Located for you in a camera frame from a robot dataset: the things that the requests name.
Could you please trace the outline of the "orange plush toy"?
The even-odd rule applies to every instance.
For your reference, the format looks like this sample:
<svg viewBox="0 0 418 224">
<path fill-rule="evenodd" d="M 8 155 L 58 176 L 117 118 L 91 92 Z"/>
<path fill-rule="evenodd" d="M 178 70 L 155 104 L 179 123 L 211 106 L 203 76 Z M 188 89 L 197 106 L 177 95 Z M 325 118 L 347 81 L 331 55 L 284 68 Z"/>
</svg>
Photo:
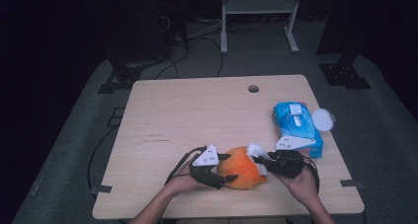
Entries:
<svg viewBox="0 0 418 224">
<path fill-rule="evenodd" d="M 267 177 L 259 172 L 256 164 L 247 156 L 244 146 L 232 148 L 228 154 L 230 157 L 219 163 L 217 174 L 222 177 L 234 175 L 238 177 L 232 182 L 227 182 L 227 187 L 252 189 L 267 182 Z"/>
</svg>

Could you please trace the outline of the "person's left hand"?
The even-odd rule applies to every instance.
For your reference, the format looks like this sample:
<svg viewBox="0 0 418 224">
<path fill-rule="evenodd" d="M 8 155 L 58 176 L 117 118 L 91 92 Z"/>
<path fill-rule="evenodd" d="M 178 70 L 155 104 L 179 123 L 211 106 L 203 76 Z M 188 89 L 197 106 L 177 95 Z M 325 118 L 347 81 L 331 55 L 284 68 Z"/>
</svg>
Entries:
<svg viewBox="0 0 418 224">
<path fill-rule="evenodd" d="M 197 182 L 189 173 L 189 163 L 182 165 L 174 177 L 164 186 L 165 192 L 170 196 L 176 196 L 183 192 L 206 188 L 206 185 Z"/>
</svg>

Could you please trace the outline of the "person's right hand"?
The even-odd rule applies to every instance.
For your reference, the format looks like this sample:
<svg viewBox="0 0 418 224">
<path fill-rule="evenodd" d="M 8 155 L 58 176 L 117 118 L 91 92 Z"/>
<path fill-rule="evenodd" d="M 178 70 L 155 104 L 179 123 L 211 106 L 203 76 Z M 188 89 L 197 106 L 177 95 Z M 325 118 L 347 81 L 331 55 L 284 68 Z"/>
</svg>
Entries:
<svg viewBox="0 0 418 224">
<path fill-rule="evenodd" d="M 315 179 L 312 171 L 304 166 L 301 173 L 293 179 L 276 175 L 276 178 L 284 184 L 290 194 L 303 206 L 315 206 L 318 201 Z"/>
</svg>

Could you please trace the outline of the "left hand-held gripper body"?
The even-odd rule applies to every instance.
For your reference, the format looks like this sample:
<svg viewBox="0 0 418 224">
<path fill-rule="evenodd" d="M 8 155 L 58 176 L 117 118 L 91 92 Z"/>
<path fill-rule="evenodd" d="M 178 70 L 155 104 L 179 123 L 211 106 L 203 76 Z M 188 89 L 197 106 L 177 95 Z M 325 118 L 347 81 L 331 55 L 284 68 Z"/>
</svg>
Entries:
<svg viewBox="0 0 418 224">
<path fill-rule="evenodd" d="M 213 172 L 220 163 L 215 145 L 205 147 L 203 151 L 192 160 L 189 165 L 190 175 L 200 184 L 220 189 L 226 179 Z"/>
</svg>

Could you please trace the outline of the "blue wet wipe pack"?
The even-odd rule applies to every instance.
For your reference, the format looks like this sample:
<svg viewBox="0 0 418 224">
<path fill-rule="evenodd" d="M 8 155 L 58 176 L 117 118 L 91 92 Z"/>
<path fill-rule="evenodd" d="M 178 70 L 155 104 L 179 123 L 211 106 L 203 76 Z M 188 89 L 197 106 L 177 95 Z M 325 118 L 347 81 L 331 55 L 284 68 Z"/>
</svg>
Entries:
<svg viewBox="0 0 418 224">
<path fill-rule="evenodd" d="M 302 102 L 282 102 L 274 107 L 272 118 L 280 132 L 276 150 L 305 150 L 311 158 L 322 157 L 320 133 L 333 128 L 335 118 L 332 113 L 326 109 L 310 112 Z"/>
</svg>

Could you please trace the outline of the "black tape strip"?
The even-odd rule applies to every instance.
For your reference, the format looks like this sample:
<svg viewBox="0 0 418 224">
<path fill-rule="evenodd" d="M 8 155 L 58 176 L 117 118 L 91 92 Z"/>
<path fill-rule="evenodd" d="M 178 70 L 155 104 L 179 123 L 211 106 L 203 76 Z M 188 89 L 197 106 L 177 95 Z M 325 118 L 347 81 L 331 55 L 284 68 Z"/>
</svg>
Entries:
<svg viewBox="0 0 418 224">
<path fill-rule="evenodd" d="M 354 180 L 341 180 L 340 183 L 343 187 L 355 187 L 357 189 L 362 189 L 365 187 L 363 183 Z"/>
<path fill-rule="evenodd" d="M 110 187 L 110 186 L 92 187 L 91 190 L 90 190 L 90 194 L 98 195 L 100 192 L 110 193 L 111 190 L 112 190 L 112 187 Z"/>
</svg>

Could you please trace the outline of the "black metal stand base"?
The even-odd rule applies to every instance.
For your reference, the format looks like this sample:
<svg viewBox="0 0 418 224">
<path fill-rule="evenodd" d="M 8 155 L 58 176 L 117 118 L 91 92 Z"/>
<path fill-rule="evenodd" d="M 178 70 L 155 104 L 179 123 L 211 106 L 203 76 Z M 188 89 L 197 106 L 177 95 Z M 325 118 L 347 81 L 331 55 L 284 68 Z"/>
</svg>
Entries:
<svg viewBox="0 0 418 224">
<path fill-rule="evenodd" d="M 99 94 L 111 94 L 115 90 L 131 89 L 140 79 L 145 69 L 162 63 L 162 57 L 128 59 L 127 61 L 110 59 L 111 71 L 106 81 L 101 84 Z"/>
<path fill-rule="evenodd" d="M 344 86 L 348 90 L 370 89 L 367 80 L 354 68 L 358 53 L 345 52 L 336 62 L 320 63 L 319 68 L 330 86 Z"/>
</svg>

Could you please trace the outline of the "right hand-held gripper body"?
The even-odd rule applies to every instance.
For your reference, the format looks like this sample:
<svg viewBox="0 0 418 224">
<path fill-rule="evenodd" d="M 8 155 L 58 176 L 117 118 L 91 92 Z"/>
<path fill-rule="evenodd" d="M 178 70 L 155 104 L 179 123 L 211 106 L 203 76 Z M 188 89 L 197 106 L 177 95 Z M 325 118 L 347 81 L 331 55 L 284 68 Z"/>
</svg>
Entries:
<svg viewBox="0 0 418 224">
<path fill-rule="evenodd" d="M 264 166 L 269 172 L 288 179 L 297 177 L 304 167 L 316 175 L 315 164 L 307 163 L 307 157 L 299 152 L 313 142 L 312 139 L 282 135 L 274 146 L 274 151 L 267 153 L 268 158 L 264 160 Z"/>
</svg>

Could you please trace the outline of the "black tape floor marking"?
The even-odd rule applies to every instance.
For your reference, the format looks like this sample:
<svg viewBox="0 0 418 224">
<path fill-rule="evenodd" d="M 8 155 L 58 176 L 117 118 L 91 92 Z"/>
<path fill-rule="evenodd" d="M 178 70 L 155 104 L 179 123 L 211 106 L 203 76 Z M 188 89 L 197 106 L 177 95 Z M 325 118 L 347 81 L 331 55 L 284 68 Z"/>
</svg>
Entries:
<svg viewBox="0 0 418 224">
<path fill-rule="evenodd" d="M 124 107 L 115 107 L 111 113 L 110 118 L 107 121 L 106 126 L 107 127 L 119 127 L 122 122 L 124 112 L 125 112 Z"/>
</svg>

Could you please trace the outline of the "white wet wipe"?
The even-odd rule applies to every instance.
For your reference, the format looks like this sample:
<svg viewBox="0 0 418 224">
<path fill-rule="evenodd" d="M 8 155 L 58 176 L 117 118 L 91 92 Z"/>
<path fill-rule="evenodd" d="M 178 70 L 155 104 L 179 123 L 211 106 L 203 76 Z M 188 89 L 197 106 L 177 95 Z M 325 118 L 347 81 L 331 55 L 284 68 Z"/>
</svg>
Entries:
<svg viewBox="0 0 418 224">
<path fill-rule="evenodd" d="M 266 167 L 262 164 L 258 164 L 255 162 L 255 158 L 264 158 L 264 159 L 269 158 L 265 149 L 259 144 L 251 143 L 246 146 L 246 154 L 248 158 L 255 164 L 259 174 L 261 176 L 266 176 L 268 173 Z"/>
</svg>

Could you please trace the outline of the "white metal stand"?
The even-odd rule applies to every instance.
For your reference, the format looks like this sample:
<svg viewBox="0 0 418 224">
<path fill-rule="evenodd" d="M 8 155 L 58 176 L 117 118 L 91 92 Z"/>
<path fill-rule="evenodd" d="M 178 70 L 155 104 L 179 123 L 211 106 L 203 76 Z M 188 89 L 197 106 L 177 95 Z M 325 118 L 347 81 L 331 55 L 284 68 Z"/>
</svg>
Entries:
<svg viewBox="0 0 418 224">
<path fill-rule="evenodd" d="M 227 17 L 233 15 L 289 14 L 290 20 L 284 27 L 290 49 L 299 52 L 293 28 L 301 0 L 222 0 L 220 51 L 228 52 Z"/>
</svg>

